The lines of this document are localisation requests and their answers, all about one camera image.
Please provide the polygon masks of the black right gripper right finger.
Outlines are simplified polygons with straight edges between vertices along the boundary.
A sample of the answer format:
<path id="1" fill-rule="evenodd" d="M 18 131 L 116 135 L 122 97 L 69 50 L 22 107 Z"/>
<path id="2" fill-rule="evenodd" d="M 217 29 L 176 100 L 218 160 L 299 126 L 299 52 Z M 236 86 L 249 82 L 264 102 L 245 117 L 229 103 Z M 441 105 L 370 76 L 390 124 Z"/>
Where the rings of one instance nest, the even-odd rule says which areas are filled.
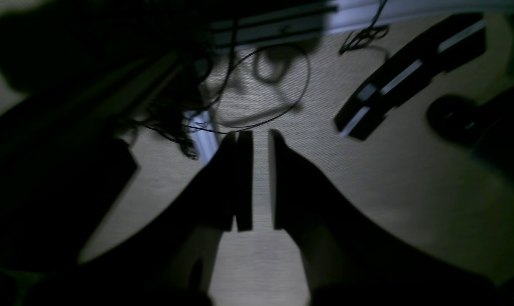
<path id="1" fill-rule="evenodd" d="M 403 242 L 278 130 L 268 147 L 273 226 L 299 248 L 311 306 L 514 306 L 514 278 L 496 285 Z"/>

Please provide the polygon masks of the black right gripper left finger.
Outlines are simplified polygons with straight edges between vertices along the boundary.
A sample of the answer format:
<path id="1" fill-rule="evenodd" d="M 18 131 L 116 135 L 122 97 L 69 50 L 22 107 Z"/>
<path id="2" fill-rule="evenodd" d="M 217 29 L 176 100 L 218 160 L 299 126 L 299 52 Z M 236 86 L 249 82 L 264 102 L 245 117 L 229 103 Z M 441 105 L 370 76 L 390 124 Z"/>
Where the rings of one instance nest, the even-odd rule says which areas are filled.
<path id="1" fill-rule="evenodd" d="M 211 306 L 222 235 L 250 231 L 253 134 L 228 133 L 211 161 L 149 224 L 85 265 L 83 306 Z"/>

